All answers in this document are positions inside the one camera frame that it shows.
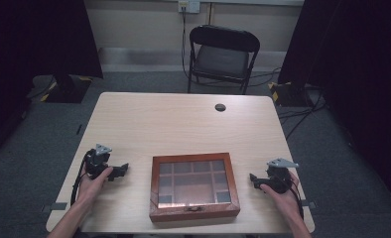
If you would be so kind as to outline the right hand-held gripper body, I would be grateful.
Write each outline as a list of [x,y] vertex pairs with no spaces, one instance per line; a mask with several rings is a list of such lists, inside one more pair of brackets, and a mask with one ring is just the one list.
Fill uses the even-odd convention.
[[255,188],[259,189],[261,184],[267,184],[275,192],[282,194],[292,187],[289,168],[297,168],[299,166],[297,163],[279,158],[268,162],[267,166],[267,178],[253,177]]

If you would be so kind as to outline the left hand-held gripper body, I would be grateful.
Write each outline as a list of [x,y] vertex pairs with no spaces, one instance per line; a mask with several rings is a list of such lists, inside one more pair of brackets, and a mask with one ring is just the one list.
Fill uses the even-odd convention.
[[107,167],[107,162],[112,149],[101,144],[97,144],[94,149],[90,149],[84,156],[85,172],[91,179],[96,179]]

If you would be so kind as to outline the wooden box with glass lid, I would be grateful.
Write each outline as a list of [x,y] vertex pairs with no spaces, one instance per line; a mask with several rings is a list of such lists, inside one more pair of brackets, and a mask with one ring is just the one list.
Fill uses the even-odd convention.
[[235,217],[239,212],[229,154],[153,159],[149,211],[153,222]]

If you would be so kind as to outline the person's right hand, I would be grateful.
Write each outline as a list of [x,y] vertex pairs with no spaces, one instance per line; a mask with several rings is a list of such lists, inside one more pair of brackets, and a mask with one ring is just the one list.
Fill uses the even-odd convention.
[[273,199],[277,209],[281,212],[283,217],[289,211],[297,211],[301,215],[299,200],[296,195],[299,180],[292,172],[289,172],[289,175],[291,176],[292,187],[285,193],[278,193],[267,184],[260,185],[260,188]]

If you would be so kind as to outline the person's left hand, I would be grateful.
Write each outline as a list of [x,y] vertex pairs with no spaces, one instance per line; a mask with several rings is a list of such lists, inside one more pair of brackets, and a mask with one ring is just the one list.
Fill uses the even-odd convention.
[[110,176],[112,171],[113,168],[108,167],[95,179],[84,175],[80,181],[76,203],[83,207],[89,207],[100,194],[105,180]]

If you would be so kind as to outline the black stand base yellow tape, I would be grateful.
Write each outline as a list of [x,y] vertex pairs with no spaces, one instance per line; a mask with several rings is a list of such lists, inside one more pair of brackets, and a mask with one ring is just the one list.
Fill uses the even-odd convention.
[[312,99],[302,87],[296,87],[291,82],[268,84],[273,101],[282,107],[312,107]]

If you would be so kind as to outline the black folding chair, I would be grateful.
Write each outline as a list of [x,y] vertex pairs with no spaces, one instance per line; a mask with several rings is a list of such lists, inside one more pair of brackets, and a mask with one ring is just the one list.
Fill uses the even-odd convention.
[[197,26],[190,32],[191,57],[188,92],[193,77],[237,83],[245,94],[260,50],[260,41],[247,31],[213,25]]

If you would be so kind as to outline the dark curtain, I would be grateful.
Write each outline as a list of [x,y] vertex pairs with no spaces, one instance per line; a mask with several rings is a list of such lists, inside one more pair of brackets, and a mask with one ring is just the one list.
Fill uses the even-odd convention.
[[391,192],[391,0],[304,0],[279,80],[322,87]]
[[102,77],[84,0],[0,0],[0,145],[37,75]]

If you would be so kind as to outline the white wall socket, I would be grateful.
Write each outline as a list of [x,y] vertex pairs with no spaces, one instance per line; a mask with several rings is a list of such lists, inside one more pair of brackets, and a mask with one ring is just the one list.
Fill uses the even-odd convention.
[[199,0],[179,0],[178,11],[180,13],[198,14],[200,11]]

